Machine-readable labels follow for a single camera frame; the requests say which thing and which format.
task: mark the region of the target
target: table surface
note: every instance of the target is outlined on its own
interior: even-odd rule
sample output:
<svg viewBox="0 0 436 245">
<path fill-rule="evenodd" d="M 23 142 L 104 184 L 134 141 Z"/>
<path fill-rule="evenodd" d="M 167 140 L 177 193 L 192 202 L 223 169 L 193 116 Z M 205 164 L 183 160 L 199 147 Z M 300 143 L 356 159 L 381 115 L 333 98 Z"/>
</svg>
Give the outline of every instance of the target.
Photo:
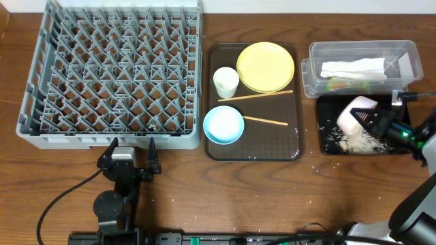
<svg viewBox="0 0 436 245">
<path fill-rule="evenodd" d="M 95 173 L 104 151 L 40 150 L 16 135 L 41 19 L 41 14 L 11 14 L 0 46 L 1 244 L 36 244 L 35 228 L 44 208 Z M 217 42 L 289 42 L 301 62 L 312 42 L 410 39 L 418 47 L 425 75 L 409 89 L 436 90 L 432 15 L 207 14 L 204 23 L 204 57 Z M 158 150 L 163 173 L 154 183 L 142 185 L 138 223 L 151 231 L 291 233 L 309 222 L 336 229 L 350 221 L 389 219 L 426 180 L 427 168 L 410 155 L 323 155 L 315 99 L 302 98 L 305 153 L 300 160 L 221 163 L 209 159 L 203 145 L 195 150 Z M 434 105 L 436 98 L 431 97 L 411 103 L 412 124 L 419 124 Z M 145 161 L 146 150 L 137 154 Z M 112 188 L 113 183 L 100 175 L 59 201 L 42 227 L 45 244 L 66 244 L 73 231 L 96 231 L 94 199 Z"/>
</svg>

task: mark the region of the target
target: gray dish rack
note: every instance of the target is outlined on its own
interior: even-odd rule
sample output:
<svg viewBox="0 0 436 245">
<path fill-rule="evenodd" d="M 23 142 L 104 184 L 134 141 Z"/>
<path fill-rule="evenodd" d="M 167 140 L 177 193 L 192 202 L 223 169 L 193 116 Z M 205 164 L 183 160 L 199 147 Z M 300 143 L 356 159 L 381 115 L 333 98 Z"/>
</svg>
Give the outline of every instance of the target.
<svg viewBox="0 0 436 245">
<path fill-rule="evenodd" d="M 202 9 L 46 5 L 17 134 L 38 148 L 200 144 Z"/>
</svg>

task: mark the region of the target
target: white cloth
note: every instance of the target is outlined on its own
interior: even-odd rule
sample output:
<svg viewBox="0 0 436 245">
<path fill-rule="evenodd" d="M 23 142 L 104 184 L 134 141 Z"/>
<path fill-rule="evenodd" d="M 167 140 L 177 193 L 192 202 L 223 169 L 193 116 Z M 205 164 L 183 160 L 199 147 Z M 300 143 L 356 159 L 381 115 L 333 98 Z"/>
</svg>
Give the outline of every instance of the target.
<svg viewBox="0 0 436 245">
<path fill-rule="evenodd" d="M 385 74 L 368 72 L 321 71 L 323 78 L 341 78 L 355 80 L 386 80 Z"/>
<path fill-rule="evenodd" d="M 387 79 L 384 74 L 384 58 L 323 62 L 321 77 L 379 81 Z"/>
</svg>

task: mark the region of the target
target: chopstick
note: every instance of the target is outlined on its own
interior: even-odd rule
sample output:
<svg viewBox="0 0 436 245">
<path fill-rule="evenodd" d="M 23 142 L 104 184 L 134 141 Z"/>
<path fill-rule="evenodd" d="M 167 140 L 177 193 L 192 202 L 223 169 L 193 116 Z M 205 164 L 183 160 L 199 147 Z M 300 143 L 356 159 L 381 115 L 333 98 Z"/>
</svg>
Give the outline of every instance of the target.
<svg viewBox="0 0 436 245">
<path fill-rule="evenodd" d="M 254 118 L 252 116 L 243 116 L 243 118 L 248 119 L 248 120 L 256 120 L 256 121 L 263 122 L 263 123 L 272 123 L 272 124 L 276 124 L 276 125 L 287 126 L 287 122 L 279 122 L 279 121 L 268 120 L 268 119 L 263 119 L 263 118 Z"/>
<path fill-rule="evenodd" d="M 218 99 L 218 102 L 221 101 L 232 101 L 232 100 L 238 100 L 238 99 L 250 99 L 250 98 L 257 98 L 257 97 L 263 97 L 263 96 L 270 96 L 270 95 L 282 95 L 286 93 L 293 93 L 294 91 L 279 91 L 279 92 L 273 92 L 273 93 L 263 93 L 259 95 L 247 95 L 247 96 L 240 96 L 240 97 L 233 97 L 229 99 Z"/>
</svg>

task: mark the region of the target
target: blue bowl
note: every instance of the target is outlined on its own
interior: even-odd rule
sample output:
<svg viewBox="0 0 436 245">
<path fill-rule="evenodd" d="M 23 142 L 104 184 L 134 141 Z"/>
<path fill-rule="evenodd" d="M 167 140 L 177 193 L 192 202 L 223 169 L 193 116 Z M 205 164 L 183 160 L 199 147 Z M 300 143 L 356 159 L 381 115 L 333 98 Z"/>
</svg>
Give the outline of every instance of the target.
<svg viewBox="0 0 436 245">
<path fill-rule="evenodd" d="M 239 139 L 244 131 L 244 118 L 230 106 L 218 106 L 204 117 L 204 134 L 212 142 L 226 145 Z"/>
</svg>

